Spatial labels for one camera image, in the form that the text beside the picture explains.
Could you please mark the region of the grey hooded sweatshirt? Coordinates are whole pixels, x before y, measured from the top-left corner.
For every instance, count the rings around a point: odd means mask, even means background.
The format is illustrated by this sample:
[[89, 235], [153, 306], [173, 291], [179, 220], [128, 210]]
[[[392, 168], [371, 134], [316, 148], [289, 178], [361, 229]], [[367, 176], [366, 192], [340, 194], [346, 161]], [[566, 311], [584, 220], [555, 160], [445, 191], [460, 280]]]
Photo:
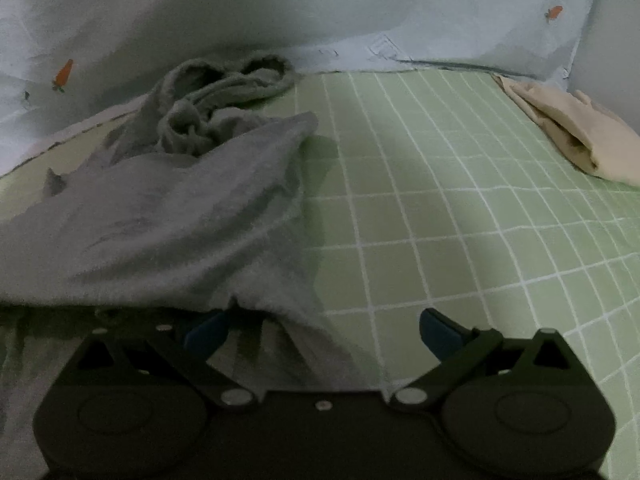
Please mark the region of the grey hooded sweatshirt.
[[1, 474], [46, 469], [32, 416], [94, 321], [239, 307], [220, 364], [258, 390], [360, 390], [302, 251], [300, 149], [311, 113], [256, 103], [296, 79], [288, 60], [192, 60], [42, 200], [1, 226]]

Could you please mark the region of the green grid bed sheet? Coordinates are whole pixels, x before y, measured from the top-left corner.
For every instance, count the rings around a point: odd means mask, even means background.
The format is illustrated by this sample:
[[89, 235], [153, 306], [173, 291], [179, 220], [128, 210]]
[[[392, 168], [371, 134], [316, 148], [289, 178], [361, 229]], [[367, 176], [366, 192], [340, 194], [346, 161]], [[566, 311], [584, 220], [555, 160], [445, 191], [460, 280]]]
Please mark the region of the green grid bed sheet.
[[552, 327], [610, 402], [611, 479], [639, 474], [639, 192], [587, 176], [480, 73], [304, 78], [306, 258], [372, 388], [433, 368], [422, 310], [528, 338]]

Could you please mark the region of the beige folded cloth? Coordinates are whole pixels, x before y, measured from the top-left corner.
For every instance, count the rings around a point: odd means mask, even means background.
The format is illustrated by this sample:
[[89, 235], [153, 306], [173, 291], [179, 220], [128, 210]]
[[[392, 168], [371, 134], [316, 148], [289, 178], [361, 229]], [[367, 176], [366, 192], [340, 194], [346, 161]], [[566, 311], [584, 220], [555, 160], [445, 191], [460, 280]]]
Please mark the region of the beige folded cloth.
[[639, 135], [622, 118], [580, 91], [500, 75], [494, 81], [585, 174], [639, 185]]

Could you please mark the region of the light blue carrot-print quilt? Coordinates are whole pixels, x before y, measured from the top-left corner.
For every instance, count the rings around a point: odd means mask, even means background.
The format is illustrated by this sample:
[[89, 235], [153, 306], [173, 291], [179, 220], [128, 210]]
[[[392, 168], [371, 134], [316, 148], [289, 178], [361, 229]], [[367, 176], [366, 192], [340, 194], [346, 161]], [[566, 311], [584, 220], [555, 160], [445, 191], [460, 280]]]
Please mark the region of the light blue carrot-print quilt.
[[189, 58], [302, 72], [471, 65], [561, 82], [593, 0], [1, 0], [1, 168]]

